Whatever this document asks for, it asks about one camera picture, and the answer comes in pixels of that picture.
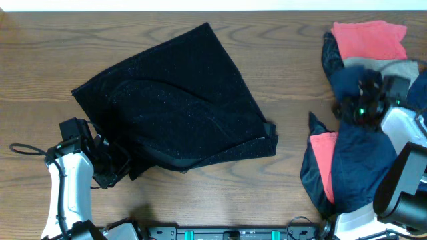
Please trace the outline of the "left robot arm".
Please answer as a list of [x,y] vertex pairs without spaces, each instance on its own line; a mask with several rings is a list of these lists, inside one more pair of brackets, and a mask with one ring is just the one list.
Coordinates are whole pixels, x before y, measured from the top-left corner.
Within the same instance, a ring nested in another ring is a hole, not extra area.
[[94,166],[85,149],[87,138],[78,136],[59,143],[47,152],[51,197],[42,239],[138,240],[142,236],[131,219],[98,228],[92,222],[91,180]]

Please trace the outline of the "black sparkly skirt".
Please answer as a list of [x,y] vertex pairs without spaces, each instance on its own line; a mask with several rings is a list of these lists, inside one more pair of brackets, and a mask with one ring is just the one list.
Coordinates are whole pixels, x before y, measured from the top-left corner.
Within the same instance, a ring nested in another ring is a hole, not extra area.
[[210,24],[130,57],[72,92],[138,178],[271,157],[276,127],[263,116]]

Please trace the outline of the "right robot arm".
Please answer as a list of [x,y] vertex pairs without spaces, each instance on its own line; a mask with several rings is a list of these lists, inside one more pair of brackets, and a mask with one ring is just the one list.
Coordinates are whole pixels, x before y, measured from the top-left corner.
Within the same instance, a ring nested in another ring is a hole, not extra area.
[[345,97],[334,115],[388,136],[397,154],[379,182],[373,201],[338,215],[335,239],[426,238],[426,74],[410,85],[397,76],[377,86],[360,85],[358,97]]

